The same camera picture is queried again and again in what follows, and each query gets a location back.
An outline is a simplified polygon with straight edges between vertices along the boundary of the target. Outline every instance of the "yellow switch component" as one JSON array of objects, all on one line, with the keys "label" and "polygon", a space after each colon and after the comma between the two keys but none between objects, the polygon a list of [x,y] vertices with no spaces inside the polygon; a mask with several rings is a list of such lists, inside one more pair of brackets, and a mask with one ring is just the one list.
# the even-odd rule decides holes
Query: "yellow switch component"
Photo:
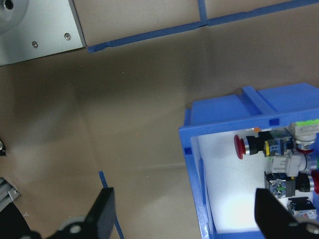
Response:
[{"label": "yellow switch component", "polygon": [[265,141],[265,152],[266,152],[266,156],[269,156],[269,154],[270,154],[270,150],[269,150],[269,144],[268,144],[268,141]]}]

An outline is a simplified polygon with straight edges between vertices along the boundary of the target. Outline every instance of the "blue plastic bin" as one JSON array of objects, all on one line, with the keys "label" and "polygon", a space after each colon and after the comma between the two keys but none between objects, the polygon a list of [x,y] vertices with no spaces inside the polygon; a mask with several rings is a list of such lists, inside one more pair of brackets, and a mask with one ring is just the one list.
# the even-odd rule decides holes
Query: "blue plastic bin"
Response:
[{"label": "blue plastic bin", "polygon": [[214,209],[207,193],[205,164],[200,156],[194,156],[199,154],[194,139],[253,127],[286,127],[293,122],[314,119],[319,119],[319,89],[306,83],[259,91],[244,87],[241,95],[197,101],[186,110],[179,134],[203,239],[264,237],[261,232],[217,233],[212,216]]}]

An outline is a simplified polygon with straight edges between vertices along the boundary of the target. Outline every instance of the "screw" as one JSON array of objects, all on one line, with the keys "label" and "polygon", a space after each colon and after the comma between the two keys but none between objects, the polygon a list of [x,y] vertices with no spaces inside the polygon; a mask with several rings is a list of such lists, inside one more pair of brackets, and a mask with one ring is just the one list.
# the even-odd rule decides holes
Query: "screw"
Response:
[{"label": "screw", "polygon": [[12,9],[13,9],[13,2],[12,2],[11,0],[5,0],[4,6],[5,6],[7,9],[12,10]]},{"label": "screw", "polygon": [[81,227],[79,225],[73,225],[71,228],[70,228],[70,233],[71,234],[77,234],[81,231]]},{"label": "screw", "polygon": [[70,33],[64,34],[64,38],[65,38],[65,40],[67,40],[67,41],[71,40],[71,34],[70,34]]},{"label": "screw", "polygon": [[38,43],[36,41],[33,41],[32,46],[33,46],[33,48],[38,48]]}]

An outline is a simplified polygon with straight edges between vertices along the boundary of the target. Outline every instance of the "blue tape line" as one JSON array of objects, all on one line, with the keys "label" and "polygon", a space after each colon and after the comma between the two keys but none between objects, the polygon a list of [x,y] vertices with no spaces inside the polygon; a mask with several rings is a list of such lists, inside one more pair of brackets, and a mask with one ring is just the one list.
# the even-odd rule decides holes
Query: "blue tape line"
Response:
[{"label": "blue tape line", "polygon": [[301,6],[307,6],[314,3],[318,3],[319,0],[292,0],[284,3],[279,3],[271,6],[257,8],[249,12],[239,12],[231,15],[211,18],[207,20],[209,26],[220,25],[232,21],[243,20],[247,18],[252,18],[256,16],[266,15],[270,13],[275,13],[279,11],[289,10]]},{"label": "blue tape line", "polygon": [[[103,171],[99,171],[99,176],[100,176],[103,188],[108,188],[108,183],[106,182]],[[116,227],[116,230],[118,231],[120,239],[124,239],[124,235],[123,235],[122,229],[120,227],[118,216],[116,214],[115,214],[115,227]]]},{"label": "blue tape line", "polygon": [[207,21],[207,11],[206,11],[205,0],[197,0],[197,2],[198,2],[200,21],[206,22]]},{"label": "blue tape line", "polygon": [[193,22],[193,23],[189,23],[185,25],[173,26],[173,27],[169,27],[169,28],[165,28],[161,30],[150,31],[150,32],[146,32],[146,33],[142,33],[142,34],[138,34],[134,36],[128,36],[128,37],[117,39],[114,41],[108,41],[108,42],[100,43],[94,46],[89,46],[88,52],[93,53],[96,51],[103,50],[107,47],[121,46],[121,45],[129,44],[129,43],[133,43],[137,41],[142,41],[142,40],[147,40],[147,39],[151,39],[155,37],[166,36],[166,35],[181,33],[185,31],[191,31],[201,26],[202,26],[202,22],[198,21],[198,22]]},{"label": "blue tape line", "polygon": [[239,13],[235,13],[231,15],[207,19],[205,0],[197,0],[197,1],[198,1],[198,9],[199,9],[199,15],[200,15],[201,21],[188,23],[188,24],[180,25],[180,26],[173,26],[173,27],[155,30],[155,31],[150,31],[150,32],[137,34],[134,36],[128,36],[128,37],[113,40],[113,41],[107,41],[97,45],[89,46],[88,52],[93,53],[96,51],[103,50],[107,47],[121,46],[121,45],[129,44],[129,43],[133,43],[137,41],[143,41],[143,40],[147,40],[147,39],[151,39],[155,37],[166,36],[166,35],[181,33],[185,31],[191,31],[206,25],[209,25],[209,26],[219,25],[219,24],[228,23],[232,21],[238,21],[238,20],[243,20],[243,19],[247,19],[251,17],[256,17],[256,16],[266,15],[266,14],[270,14],[274,12],[293,9],[293,8],[297,8],[301,6],[307,6],[307,5],[311,5],[311,4],[319,2],[319,0],[292,0],[292,1],[279,3],[279,4],[275,4],[271,6],[257,8],[249,12],[239,12]]}]

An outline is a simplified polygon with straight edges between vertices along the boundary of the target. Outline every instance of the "electrical component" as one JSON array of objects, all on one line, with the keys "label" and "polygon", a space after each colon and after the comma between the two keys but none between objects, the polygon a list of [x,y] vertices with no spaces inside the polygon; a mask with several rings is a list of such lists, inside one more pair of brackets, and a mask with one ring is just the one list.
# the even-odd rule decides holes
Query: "electrical component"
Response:
[{"label": "electrical component", "polygon": [[234,137],[235,149],[238,158],[244,154],[253,155],[263,151],[265,157],[284,155],[294,148],[293,137],[285,128],[258,132],[258,137],[246,136],[242,139]]},{"label": "electrical component", "polygon": [[296,193],[296,180],[285,173],[265,172],[265,188],[276,198],[292,197]]},{"label": "electrical component", "polygon": [[286,173],[266,173],[265,188],[276,198],[292,197],[296,190],[300,192],[312,192],[319,189],[319,173],[312,171],[312,175],[298,173],[297,177],[288,177]]},{"label": "electrical component", "polygon": [[272,173],[286,173],[288,177],[297,177],[299,172],[310,172],[317,169],[318,160],[313,154],[303,154],[292,151],[283,156],[272,158],[270,171]]},{"label": "electrical component", "polygon": [[319,132],[319,119],[300,121],[289,125],[289,131],[294,135],[296,148],[303,153],[310,153]]},{"label": "electrical component", "polygon": [[267,189],[257,188],[255,221],[267,239],[318,239],[319,225],[314,220],[297,220]]},{"label": "electrical component", "polygon": [[313,203],[308,200],[308,197],[288,198],[288,200],[288,211],[294,217],[309,218],[313,220],[317,219],[317,210],[314,207]]}]

